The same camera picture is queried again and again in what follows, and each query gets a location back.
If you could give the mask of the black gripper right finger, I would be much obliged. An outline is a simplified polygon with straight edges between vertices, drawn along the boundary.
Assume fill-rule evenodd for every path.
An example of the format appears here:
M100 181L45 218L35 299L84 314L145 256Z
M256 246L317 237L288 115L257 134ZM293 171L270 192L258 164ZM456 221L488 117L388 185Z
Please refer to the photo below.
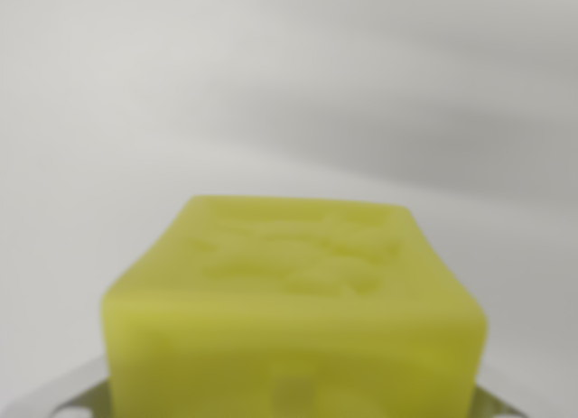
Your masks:
M472 418L527 417L516 396L496 387L477 384L471 402Z

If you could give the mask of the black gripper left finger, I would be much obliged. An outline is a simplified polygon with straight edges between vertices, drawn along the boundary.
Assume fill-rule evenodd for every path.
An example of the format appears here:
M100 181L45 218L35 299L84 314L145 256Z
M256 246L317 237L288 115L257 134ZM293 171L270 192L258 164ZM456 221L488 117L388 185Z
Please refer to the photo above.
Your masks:
M50 385L50 417L112 417L107 376L68 377Z

